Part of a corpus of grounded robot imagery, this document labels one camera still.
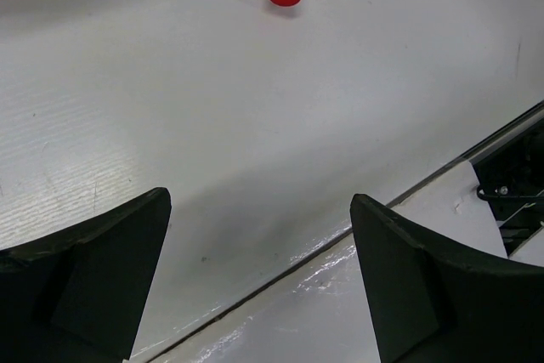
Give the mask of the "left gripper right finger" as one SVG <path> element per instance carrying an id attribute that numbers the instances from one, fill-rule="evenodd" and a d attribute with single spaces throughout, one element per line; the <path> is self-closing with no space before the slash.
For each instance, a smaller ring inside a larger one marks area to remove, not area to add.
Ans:
<path id="1" fill-rule="evenodd" d="M 543 270 L 468 247 L 373 198 L 350 204 L 383 362 L 540 362 Z"/>

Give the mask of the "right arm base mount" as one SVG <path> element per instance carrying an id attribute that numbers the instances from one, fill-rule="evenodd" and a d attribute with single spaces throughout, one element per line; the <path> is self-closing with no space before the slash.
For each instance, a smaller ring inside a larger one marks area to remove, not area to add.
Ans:
<path id="1" fill-rule="evenodd" d="M 512 255 L 543 227 L 543 126 L 530 127 L 474 169 L 477 197 L 490 206 Z"/>

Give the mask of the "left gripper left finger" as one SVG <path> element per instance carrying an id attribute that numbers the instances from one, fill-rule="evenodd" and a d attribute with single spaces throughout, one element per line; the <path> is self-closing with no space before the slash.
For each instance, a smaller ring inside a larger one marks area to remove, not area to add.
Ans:
<path id="1" fill-rule="evenodd" d="M 129 360 L 172 210 L 155 188 L 1 251 L 3 362 Z"/>

